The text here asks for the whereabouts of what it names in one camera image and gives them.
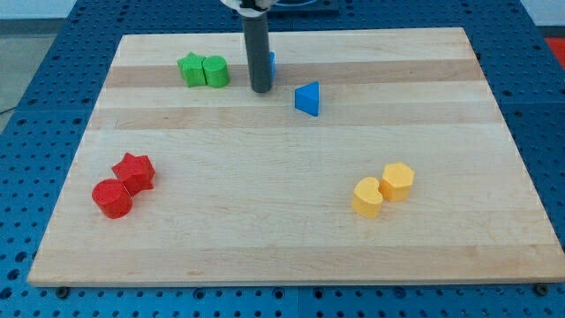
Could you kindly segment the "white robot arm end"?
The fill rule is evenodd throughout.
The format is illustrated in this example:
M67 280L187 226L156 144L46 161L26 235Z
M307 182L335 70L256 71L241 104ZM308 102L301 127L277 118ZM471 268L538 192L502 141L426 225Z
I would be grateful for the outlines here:
M222 4L247 18L257 18L278 3L278 0L220 0Z

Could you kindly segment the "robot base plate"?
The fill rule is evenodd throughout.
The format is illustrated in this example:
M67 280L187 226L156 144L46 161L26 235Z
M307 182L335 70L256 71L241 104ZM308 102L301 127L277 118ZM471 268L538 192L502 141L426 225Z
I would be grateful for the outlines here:
M338 12L339 0L279 0L270 12Z

